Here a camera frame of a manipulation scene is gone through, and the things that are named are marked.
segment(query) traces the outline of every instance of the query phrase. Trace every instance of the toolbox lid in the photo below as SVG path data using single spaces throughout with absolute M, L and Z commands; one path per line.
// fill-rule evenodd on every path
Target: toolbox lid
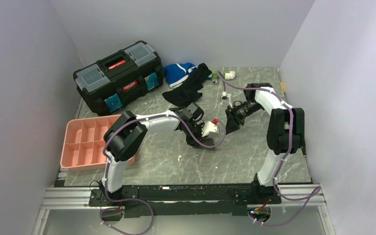
M 139 67 L 156 58 L 155 52 L 148 44 L 142 42 L 124 50 Z
M 78 72 L 76 75 L 77 78 L 75 82 L 77 86 L 81 90 L 86 88 L 88 92 L 92 92 L 110 82 L 97 64 L 88 66 L 87 68 Z

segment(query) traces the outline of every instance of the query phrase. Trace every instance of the white wall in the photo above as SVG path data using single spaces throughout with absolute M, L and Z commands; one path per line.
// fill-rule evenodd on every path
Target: white wall
M 376 1 L 316 0 L 280 76 L 337 234 L 376 234 Z
M 0 235 L 31 234 L 79 101 L 76 50 L 47 0 L 0 0 Z
M 51 0 L 85 64 L 138 40 L 164 65 L 280 66 L 314 0 Z

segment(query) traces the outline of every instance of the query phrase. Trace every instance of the marble table top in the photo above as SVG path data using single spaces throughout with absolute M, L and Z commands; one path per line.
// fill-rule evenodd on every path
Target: marble table top
M 276 68 L 210 68 L 213 72 L 235 71 L 235 79 L 230 82 L 245 87 L 248 83 L 268 82 L 284 98 Z M 174 107 L 162 93 L 169 91 L 166 82 L 160 88 L 138 98 L 127 107 L 114 114 L 130 110 L 137 115 L 161 113 Z M 204 121 L 218 118 L 227 121 L 225 109 L 227 100 L 221 100 L 223 84 L 204 82 L 200 90 L 202 97 L 196 102 L 204 110 Z M 227 88 L 235 100 L 245 101 L 243 91 Z M 97 117 L 85 102 L 79 107 L 78 118 Z M 185 143 L 185 134 L 156 133 L 144 139 L 136 156 L 136 162 L 126 168 L 123 183 L 126 185 L 162 184 L 228 184 L 249 183 L 263 166 L 267 155 L 266 132 L 269 115 L 258 111 L 246 118 L 245 126 L 226 136 L 222 145 L 215 151 L 195 149 Z M 213 136 L 218 142 L 221 134 Z M 88 186 L 92 180 L 100 180 L 104 169 L 89 171 L 68 171 L 65 186 Z M 299 150 L 289 158 L 280 173 L 281 182 L 306 183 L 310 176 L 306 161 Z

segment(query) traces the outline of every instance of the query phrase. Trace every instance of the orange plastic organizer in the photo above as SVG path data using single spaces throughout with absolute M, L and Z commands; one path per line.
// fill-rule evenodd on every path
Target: orange plastic organizer
M 107 159 L 103 136 L 120 115 L 71 120 L 67 124 L 61 167 L 79 171 L 103 168 Z M 133 164 L 135 156 L 129 160 Z

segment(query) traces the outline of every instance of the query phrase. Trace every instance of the red label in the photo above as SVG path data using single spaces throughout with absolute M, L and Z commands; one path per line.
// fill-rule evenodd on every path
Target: red label
M 138 84 L 137 81 L 133 81 L 133 82 L 127 84 L 126 86 L 124 86 L 124 87 L 122 88 L 122 90 L 123 90 L 124 92 L 125 92 L 125 91 L 128 91 L 129 89 L 131 89 L 132 87 L 136 86 L 137 84 Z
M 108 69 L 109 69 L 109 70 L 112 70 L 112 69 L 116 68 L 117 66 L 123 64 L 124 62 L 126 62 L 126 61 L 125 61 L 125 60 L 121 60 L 121 61 L 117 62 L 116 64 L 114 64 L 114 65 L 108 67 Z

